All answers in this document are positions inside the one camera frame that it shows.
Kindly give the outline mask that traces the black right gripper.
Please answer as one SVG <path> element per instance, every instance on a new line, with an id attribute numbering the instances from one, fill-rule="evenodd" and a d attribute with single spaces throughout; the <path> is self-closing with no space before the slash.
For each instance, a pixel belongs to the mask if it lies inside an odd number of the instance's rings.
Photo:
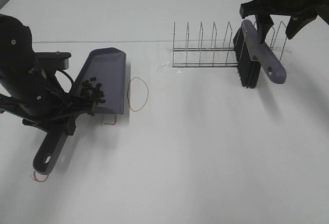
<path id="1" fill-rule="evenodd" d="M 240 6 L 242 18 L 255 16 L 257 39 L 260 44 L 274 25 L 272 15 L 291 16 L 286 27 L 286 36 L 291 40 L 317 16 L 328 21 L 328 0 L 252 0 Z"/>

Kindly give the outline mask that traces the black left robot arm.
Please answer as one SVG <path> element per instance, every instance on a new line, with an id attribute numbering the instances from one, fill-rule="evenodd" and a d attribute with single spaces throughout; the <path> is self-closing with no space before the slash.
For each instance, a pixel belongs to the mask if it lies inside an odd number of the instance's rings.
<path id="1" fill-rule="evenodd" d="M 92 101 L 66 92 L 56 72 L 68 69 L 70 52 L 35 52 L 32 33 L 20 20 L 1 15 L 1 112 L 23 118 L 24 124 L 71 136 L 76 118 L 94 108 Z"/>

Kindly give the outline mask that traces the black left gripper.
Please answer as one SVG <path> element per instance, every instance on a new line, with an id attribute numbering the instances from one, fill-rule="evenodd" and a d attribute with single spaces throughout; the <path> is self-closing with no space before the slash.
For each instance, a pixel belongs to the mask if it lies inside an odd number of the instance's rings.
<path id="1" fill-rule="evenodd" d="M 56 72 L 65 73 L 68 62 L 30 62 L 28 64 L 1 63 L 1 85 L 10 96 L 1 95 L 1 111 L 23 118 L 23 124 L 39 129 L 57 128 L 68 136 L 76 130 L 75 118 L 70 115 L 95 115 L 95 101 L 78 100 L 64 91 Z"/>

